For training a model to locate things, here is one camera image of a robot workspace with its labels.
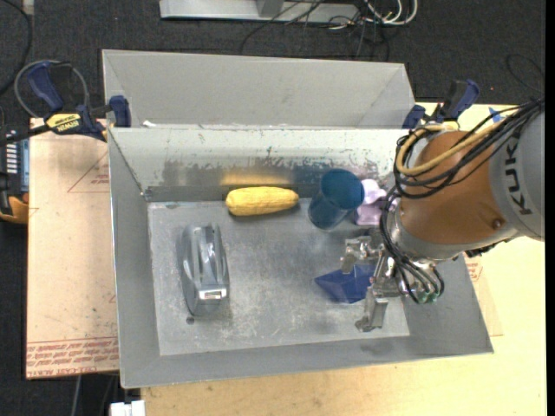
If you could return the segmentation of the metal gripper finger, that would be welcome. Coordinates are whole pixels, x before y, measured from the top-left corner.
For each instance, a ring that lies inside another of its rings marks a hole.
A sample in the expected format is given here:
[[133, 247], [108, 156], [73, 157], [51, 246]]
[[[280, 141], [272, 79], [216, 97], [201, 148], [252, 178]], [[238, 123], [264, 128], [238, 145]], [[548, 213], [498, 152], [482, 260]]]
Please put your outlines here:
[[361, 332], [382, 328], [389, 302], [399, 296], [397, 289], [383, 290], [375, 285], [370, 286], [365, 296], [363, 315], [356, 321], [356, 328]]
[[344, 253], [340, 257], [340, 270], [349, 274], [356, 265], [376, 264], [382, 254], [382, 243], [372, 237], [355, 237], [345, 240]]

